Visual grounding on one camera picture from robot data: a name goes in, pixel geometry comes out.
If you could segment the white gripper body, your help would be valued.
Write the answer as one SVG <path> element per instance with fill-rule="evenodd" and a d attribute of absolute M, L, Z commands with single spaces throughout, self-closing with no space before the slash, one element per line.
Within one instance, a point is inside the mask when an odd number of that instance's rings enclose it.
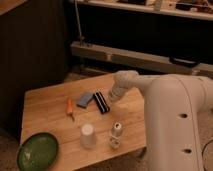
<path fill-rule="evenodd" d="M 114 84 L 108 92 L 108 98 L 112 103 L 115 103 L 119 101 L 127 91 L 128 91 L 127 86 Z"/>

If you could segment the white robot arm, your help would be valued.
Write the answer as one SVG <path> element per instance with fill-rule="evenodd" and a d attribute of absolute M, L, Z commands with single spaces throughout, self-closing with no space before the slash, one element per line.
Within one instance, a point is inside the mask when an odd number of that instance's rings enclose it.
<path fill-rule="evenodd" d="M 144 98 L 149 171 L 204 171 L 197 115 L 213 109 L 213 79 L 119 71 L 109 100 L 120 100 L 133 87 Z"/>

